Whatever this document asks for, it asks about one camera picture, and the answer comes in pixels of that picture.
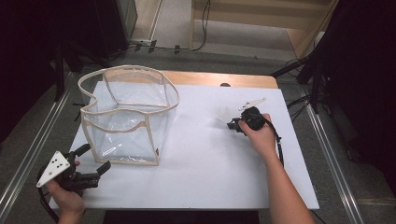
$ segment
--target human hand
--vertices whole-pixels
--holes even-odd
[[[265,119],[268,119],[271,122],[271,117],[269,114],[263,114]],[[266,160],[269,158],[273,158],[276,155],[276,140],[274,131],[271,129],[268,124],[264,124],[264,126],[258,130],[254,131],[248,127],[248,125],[239,120],[239,127],[241,127],[242,131],[247,135],[251,144],[256,149],[256,151]]]
[[[54,179],[49,181],[46,186],[50,195],[61,208],[59,223],[79,223],[85,210],[82,198],[73,191],[63,189]]]

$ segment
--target finger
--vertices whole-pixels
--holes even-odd
[[[268,119],[268,121],[272,122],[272,121],[271,121],[271,116],[270,116],[269,114],[262,114],[262,116],[263,116],[265,119]]]
[[[245,134],[250,134],[250,133],[254,132],[254,131],[251,130],[250,127],[249,127],[244,121],[242,121],[242,120],[239,120],[239,121],[238,121],[238,125],[239,125],[239,127],[242,129],[242,131],[243,131]]]
[[[54,179],[51,179],[49,182],[47,182],[46,186],[50,194],[56,192],[60,188],[58,182],[56,182]]]

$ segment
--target human arm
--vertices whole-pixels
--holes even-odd
[[[271,121],[268,114],[263,116]],[[253,131],[244,121],[239,121],[239,126],[265,163],[273,223],[314,223],[303,199],[276,155],[273,130],[265,124],[260,130]]]
[[[55,180],[49,181],[47,184],[49,194],[61,209],[61,215],[58,223],[77,224],[81,221],[84,214],[85,205],[82,198],[72,191],[63,189]]]

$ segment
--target metal frame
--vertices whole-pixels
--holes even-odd
[[[307,87],[300,86],[300,91],[302,96],[305,96],[308,93]],[[346,214],[349,217],[350,223],[360,223],[363,224],[364,220],[361,216],[361,212],[359,210],[358,204],[353,196],[352,190],[350,189],[347,180],[344,176],[344,173],[338,163],[337,158],[335,157],[334,151],[332,149],[332,145],[330,143],[329,138],[323,128],[323,125],[320,120],[319,114],[314,112],[314,109],[308,105],[307,112],[309,118],[311,119],[314,130],[317,134],[320,146],[323,150],[324,157],[326,158],[326,162],[329,165],[329,169],[332,173],[332,178],[334,179],[335,186],[338,189],[341,200],[346,209]]]

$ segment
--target aluminum rail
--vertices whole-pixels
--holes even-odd
[[[44,120],[40,130],[35,136],[32,145],[30,145],[28,151],[26,152],[26,155],[23,158],[17,172],[8,183],[6,189],[3,191],[3,194],[0,198],[0,223],[4,223],[6,221],[7,215],[11,210],[12,205],[17,200],[17,197],[21,192],[24,182],[30,174],[30,171],[35,164],[35,161],[37,160],[41,149],[43,148],[48,136],[50,135],[53,125],[55,124],[62,109],[64,108],[64,103],[69,96],[70,87],[74,82],[75,75],[73,73],[69,73],[65,81],[64,94],[61,96],[58,102],[53,103],[46,119]]]
[[[309,94],[306,86],[300,86],[300,90],[302,96]],[[332,145],[330,144],[329,138],[327,137],[327,134],[323,128],[320,116],[315,114],[314,109],[310,105],[306,108],[315,132],[317,133],[324,157],[326,158],[327,164],[329,165],[330,171],[332,173],[335,186],[338,189],[341,200],[346,209],[346,214],[349,217],[349,221],[350,223],[363,224],[363,217],[361,216],[361,212],[359,211],[355,197],[352,194],[352,190],[350,189],[340,164],[338,163],[338,160],[332,150]]]

